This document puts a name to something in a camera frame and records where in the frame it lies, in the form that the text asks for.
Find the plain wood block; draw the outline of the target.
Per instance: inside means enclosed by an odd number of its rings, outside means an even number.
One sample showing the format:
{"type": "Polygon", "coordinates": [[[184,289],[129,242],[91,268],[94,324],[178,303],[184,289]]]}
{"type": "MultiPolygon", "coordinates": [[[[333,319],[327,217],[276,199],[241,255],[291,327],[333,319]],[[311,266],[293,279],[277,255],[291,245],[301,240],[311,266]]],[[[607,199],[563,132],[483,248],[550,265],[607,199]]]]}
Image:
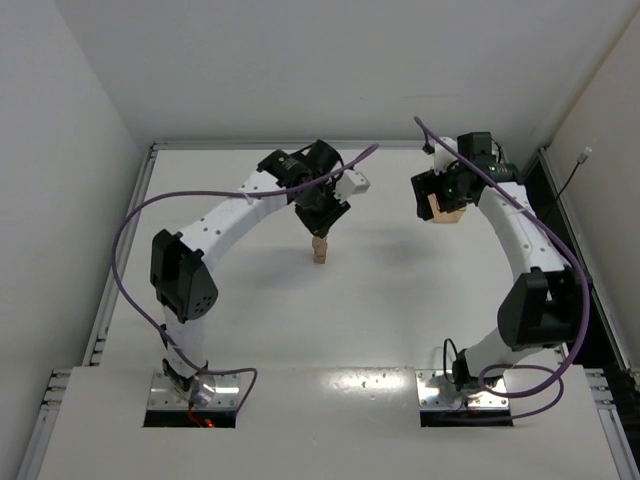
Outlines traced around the plain wood block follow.
{"type": "Polygon", "coordinates": [[[326,253],[325,252],[315,252],[313,254],[313,262],[315,264],[325,264],[326,263],[326,253]]]}

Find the clear plastic block container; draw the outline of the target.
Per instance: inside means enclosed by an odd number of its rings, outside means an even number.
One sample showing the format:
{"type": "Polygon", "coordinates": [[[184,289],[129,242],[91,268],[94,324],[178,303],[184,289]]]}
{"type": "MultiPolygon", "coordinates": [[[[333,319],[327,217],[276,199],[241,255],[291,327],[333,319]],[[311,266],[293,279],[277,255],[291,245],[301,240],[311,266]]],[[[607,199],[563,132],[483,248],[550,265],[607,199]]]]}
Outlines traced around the clear plastic block container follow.
{"type": "Polygon", "coordinates": [[[430,194],[428,196],[428,201],[433,213],[431,221],[436,224],[456,224],[461,220],[462,216],[466,212],[465,207],[452,212],[441,211],[435,194],[430,194]]]}

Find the wood block with bars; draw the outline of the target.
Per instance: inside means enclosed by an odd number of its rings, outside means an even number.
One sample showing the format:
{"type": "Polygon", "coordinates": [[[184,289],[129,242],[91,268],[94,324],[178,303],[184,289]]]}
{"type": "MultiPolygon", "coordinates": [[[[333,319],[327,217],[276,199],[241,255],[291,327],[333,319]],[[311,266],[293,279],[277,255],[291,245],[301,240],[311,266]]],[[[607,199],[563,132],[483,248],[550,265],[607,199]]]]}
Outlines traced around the wood block with bars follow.
{"type": "Polygon", "coordinates": [[[325,255],[328,243],[325,238],[314,237],[312,239],[312,248],[315,255],[325,255]]]}

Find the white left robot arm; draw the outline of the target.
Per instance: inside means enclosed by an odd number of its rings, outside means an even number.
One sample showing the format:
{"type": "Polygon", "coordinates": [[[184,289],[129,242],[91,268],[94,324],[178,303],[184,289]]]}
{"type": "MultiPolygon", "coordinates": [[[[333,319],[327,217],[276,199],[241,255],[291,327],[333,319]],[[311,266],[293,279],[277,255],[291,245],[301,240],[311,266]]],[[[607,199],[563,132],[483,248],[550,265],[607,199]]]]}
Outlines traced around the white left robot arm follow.
{"type": "Polygon", "coordinates": [[[162,326],[176,348],[166,347],[163,370],[185,393],[192,390],[197,371],[206,369],[201,320],[218,298],[213,270],[226,252],[268,215],[293,204],[312,236],[325,238],[350,204],[341,199],[336,180],[290,193],[293,187],[320,178],[343,163],[328,143],[317,140],[304,152],[275,150],[228,198],[193,224],[172,234],[163,229],[152,240],[150,280],[163,306],[162,326]]]}

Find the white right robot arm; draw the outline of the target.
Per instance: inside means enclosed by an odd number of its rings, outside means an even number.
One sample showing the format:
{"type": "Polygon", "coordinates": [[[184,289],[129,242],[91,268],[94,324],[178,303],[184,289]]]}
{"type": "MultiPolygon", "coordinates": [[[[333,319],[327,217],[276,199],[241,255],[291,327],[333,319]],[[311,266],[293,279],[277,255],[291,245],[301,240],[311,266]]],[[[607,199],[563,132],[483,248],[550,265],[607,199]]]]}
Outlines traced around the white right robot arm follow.
{"type": "Polygon", "coordinates": [[[452,383],[483,386],[526,357],[571,345],[549,380],[527,390],[534,395],[560,380],[585,340],[590,319],[589,279],[576,255],[536,215],[516,165],[498,160],[488,132],[444,139],[423,131],[430,170],[411,179],[417,215],[424,221],[475,205],[492,226],[508,260],[513,285],[500,304],[497,325],[461,350],[452,383]]]}

